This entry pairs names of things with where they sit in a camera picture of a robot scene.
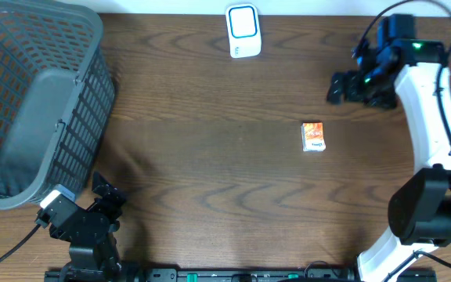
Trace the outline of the white barcode scanner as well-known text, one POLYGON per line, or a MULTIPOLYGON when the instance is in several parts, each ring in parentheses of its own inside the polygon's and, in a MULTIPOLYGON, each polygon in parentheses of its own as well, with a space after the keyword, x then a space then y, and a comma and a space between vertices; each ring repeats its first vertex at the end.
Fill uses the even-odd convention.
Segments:
POLYGON ((262 36, 257 8, 250 3, 229 6, 225 11, 229 53, 233 59, 257 56, 262 36))

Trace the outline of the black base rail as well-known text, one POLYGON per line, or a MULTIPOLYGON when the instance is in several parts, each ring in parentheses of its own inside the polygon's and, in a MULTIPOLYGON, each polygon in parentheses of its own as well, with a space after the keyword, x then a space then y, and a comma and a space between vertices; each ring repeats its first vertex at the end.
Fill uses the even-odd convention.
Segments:
MULTIPOLYGON (((304 273, 303 270, 177 270, 177 269, 142 269, 129 270, 116 278, 86 278, 80 276, 79 272, 74 273, 72 269, 67 274, 62 270, 47 271, 44 281, 140 281, 140 282, 231 282, 231 281, 252 281, 268 282, 282 280, 296 281, 358 281, 351 275, 341 274, 340 269, 330 270, 328 268, 313 268, 304 273)), ((407 270, 399 275, 396 281, 399 282, 436 282, 438 281, 434 270, 417 269, 407 270)))

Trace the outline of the orange tissue packet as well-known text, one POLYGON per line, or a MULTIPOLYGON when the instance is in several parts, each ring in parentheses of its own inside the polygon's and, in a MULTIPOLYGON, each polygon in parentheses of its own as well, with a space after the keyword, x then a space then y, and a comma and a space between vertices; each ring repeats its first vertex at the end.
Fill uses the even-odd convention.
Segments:
POLYGON ((304 152, 323 152, 326 149, 322 122, 305 122, 301 125, 304 152))

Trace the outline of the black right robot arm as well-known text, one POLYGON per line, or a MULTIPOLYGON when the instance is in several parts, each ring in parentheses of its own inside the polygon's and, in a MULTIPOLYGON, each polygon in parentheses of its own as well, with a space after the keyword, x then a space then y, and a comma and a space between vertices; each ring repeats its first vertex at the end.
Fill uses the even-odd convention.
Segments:
POLYGON ((414 173, 388 203, 388 228, 346 276, 396 281, 422 257, 451 244, 450 48, 420 40, 409 14, 378 17, 377 46, 362 38, 358 69, 333 75, 328 102, 361 102, 405 112, 414 173))

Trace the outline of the grey plastic shopping basket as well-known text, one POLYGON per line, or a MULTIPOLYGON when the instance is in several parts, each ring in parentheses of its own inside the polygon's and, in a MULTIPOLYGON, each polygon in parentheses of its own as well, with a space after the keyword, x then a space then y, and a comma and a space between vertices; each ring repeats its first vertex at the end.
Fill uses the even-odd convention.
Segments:
POLYGON ((0 210, 88 181, 116 90, 103 22, 58 1, 0 1, 0 210))

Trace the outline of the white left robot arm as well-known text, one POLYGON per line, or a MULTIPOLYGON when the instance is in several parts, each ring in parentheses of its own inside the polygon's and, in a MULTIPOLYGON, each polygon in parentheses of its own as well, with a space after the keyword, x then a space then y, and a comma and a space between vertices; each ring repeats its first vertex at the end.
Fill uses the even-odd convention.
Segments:
POLYGON ((45 209, 50 237, 70 244, 70 261, 60 270, 59 281, 112 281, 121 274, 114 232, 126 197, 98 172, 92 192, 97 197, 88 208, 60 194, 45 209))

